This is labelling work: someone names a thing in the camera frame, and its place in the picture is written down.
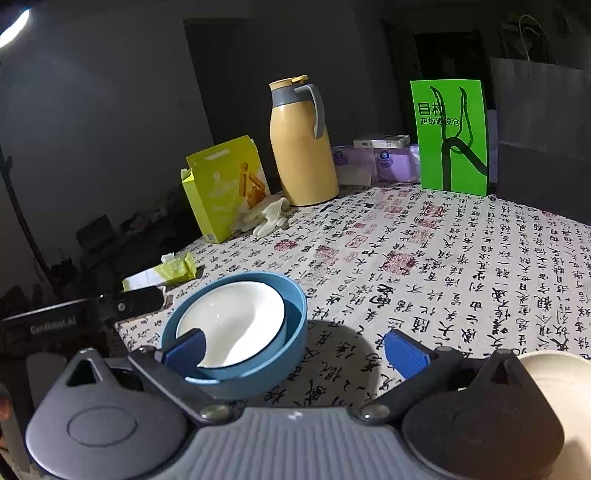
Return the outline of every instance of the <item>thermos lid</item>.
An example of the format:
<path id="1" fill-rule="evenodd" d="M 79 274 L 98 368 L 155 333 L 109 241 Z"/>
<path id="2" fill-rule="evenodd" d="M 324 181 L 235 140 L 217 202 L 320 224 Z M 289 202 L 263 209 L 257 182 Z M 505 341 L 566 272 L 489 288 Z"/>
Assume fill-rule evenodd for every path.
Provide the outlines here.
<path id="1" fill-rule="evenodd" d="M 288 79 L 277 80 L 269 84 L 271 90 L 275 90 L 281 87 L 289 87 L 292 85 L 301 85 L 308 80 L 307 75 L 300 75 L 299 77 L 291 77 Z"/>

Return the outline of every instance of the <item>yellow box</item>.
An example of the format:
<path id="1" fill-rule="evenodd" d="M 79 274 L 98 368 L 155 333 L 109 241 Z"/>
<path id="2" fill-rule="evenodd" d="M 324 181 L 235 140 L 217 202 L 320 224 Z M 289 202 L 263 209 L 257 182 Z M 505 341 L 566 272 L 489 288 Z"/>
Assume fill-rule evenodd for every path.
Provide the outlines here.
<path id="1" fill-rule="evenodd" d="M 270 195 L 261 159 L 249 136 L 187 157 L 181 181 L 206 242 L 220 244 Z"/>

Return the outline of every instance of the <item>beige bowl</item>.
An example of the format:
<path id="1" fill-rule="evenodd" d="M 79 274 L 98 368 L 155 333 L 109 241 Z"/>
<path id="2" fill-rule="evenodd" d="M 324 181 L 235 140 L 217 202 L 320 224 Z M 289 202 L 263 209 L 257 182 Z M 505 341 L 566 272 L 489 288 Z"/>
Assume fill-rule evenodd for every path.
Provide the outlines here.
<path id="1" fill-rule="evenodd" d="M 591 362 L 557 351 L 526 353 L 519 360 L 564 429 L 564 448 L 550 479 L 591 479 Z"/>

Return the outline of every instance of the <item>white box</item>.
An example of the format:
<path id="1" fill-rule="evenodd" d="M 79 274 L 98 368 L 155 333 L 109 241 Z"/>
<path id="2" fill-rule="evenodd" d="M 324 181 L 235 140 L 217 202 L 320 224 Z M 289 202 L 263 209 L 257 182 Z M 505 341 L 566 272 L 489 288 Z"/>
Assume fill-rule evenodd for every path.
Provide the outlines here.
<path id="1" fill-rule="evenodd" d="M 355 148 L 404 148 L 409 143 L 408 135 L 366 135 L 353 140 Z"/>

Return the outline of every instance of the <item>table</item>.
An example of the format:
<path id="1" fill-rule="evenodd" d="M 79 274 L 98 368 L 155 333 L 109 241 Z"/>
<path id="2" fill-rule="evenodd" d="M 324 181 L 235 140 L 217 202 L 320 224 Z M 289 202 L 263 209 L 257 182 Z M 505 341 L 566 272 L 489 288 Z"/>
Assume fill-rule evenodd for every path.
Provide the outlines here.
<path id="1" fill-rule="evenodd" d="M 466 356 L 557 349 L 591 359 L 591 228 L 494 196 L 419 185 L 342 187 L 292 208 L 288 227 L 187 247 L 202 278 L 170 291 L 163 311 L 116 326 L 128 349 L 160 346 L 167 319 L 199 287 L 248 270 L 295 279 L 308 298 L 299 366 L 245 404 L 355 406 L 402 381 L 384 357 L 401 329 Z"/>

